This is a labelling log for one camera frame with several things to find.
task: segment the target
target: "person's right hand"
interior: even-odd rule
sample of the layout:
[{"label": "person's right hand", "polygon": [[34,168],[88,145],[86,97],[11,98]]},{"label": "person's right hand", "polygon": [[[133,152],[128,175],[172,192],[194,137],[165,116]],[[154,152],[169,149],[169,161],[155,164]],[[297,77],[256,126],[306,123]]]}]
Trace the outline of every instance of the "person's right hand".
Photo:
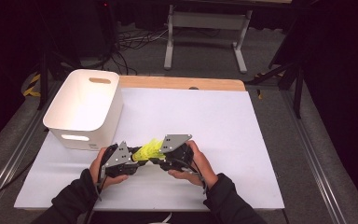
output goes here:
[{"label": "person's right hand", "polygon": [[[208,186],[208,189],[210,189],[217,182],[217,175],[214,173],[208,159],[206,159],[205,155],[199,150],[197,144],[194,141],[187,141],[186,143],[189,147],[191,147],[191,149],[193,149],[194,152],[192,167],[196,170],[199,170],[205,179],[205,183]],[[188,172],[170,170],[168,171],[168,174],[177,179],[186,179],[194,185],[202,186],[202,182],[199,180],[199,178],[196,175],[192,175]]]}]

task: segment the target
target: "person's left hand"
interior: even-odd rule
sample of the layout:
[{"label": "person's left hand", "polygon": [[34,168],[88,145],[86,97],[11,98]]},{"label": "person's left hand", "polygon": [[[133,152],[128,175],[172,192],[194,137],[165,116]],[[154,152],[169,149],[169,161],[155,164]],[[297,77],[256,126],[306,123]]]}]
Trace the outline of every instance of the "person's left hand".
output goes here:
[{"label": "person's left hand", "polygon": [[[100,152],[98,153],[97,158],[92,162],[91,166],[89,167],[89,172],[91,173],[92,182],[96,184],[98,182],[98,173],[100,171],[101,160],[103,158],[103,154],[106,151],[106,147],[101,148]],[[128,179],[127,175],[119,175],[115,178],[108,176],[103,184],[103,189],[115,184],[119,184],[124,180]]]}]

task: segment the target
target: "hand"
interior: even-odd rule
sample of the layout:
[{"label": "hand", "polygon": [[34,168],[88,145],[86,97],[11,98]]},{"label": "hand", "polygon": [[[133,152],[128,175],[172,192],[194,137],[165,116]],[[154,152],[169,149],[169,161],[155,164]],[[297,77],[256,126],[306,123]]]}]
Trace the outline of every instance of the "hand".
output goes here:
[{"label": "hand", "polygon": [[[217,182],[217,175],[214,173],[211,164],[206,159],[205,155],[199,150],[199,147],[196,145],[196,143],[194,141],[187,141],[186,143],[188,146],[191,147],[191,149],[193,149],[194,152],[193,162],[191,166],[196,170],[198,170],[198,166],[199,172],[202,173],[202,176],[205,179],[205,183],[208,186],[208,189],[210,189]],[[202,182],[199,180],[199,177],[196,175],[192,175],[189,172],[170,170],[168,171],[168,174],[172,175],[176,179],[186,179],[194,185],[202,186]]]},{"label": "hand", "polygon": [[[94,184],[98,182],[98,173],[100,171],[101,160],[105,151],[106,147],[101,148],[97,158],[92,162],[91,166],[89,167],[89,172],[91,173],[92,182],[94,182]],[[128,178],[129,177],[127,175],[119,175],[115,178],[108,176],[103,184],[103,189],[106,189],[107,187],[114,184],[119,184]]]}]

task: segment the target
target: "black sleeve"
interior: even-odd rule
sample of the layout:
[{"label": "black sleeve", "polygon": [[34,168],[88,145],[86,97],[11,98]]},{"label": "black sleeve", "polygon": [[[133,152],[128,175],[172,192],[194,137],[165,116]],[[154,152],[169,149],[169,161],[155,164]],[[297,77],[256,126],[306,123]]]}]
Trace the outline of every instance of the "black sleeve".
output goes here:
[{"label": "black sleeve", "polygon": [[51,202],[53,205],[32,223],[77,223],[77,218],[95,204],[98,195],[89,169],[81,173]]},{"label": "black sleeve", "polygon": [[265,224],[251,205],[246,203],[235,190],[230,178],[223,174],[207,192],[204,204],[211,210],[220,223],[224,224]]}]

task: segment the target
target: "white paper sheet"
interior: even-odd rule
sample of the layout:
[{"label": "white paper sheet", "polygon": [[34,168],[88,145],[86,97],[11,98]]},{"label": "white paper sheet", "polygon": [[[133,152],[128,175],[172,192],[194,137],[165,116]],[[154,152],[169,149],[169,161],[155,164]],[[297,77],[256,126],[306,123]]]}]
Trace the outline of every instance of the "white paper sheet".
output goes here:
[{"label": "white paper sheet", "polygon": [[[284,208],[269,154],[246,91],[122,89],[124,107],[112,143],[140,147],[165,134],[189,133],[217,173],[229,176],[253,208]],[[96,151],[69,149],[49,133],[15,203],[41,209],[79,178]],[[105,189],[95,210],[205,211],[202,188],[177,180],[149,162]]]}]

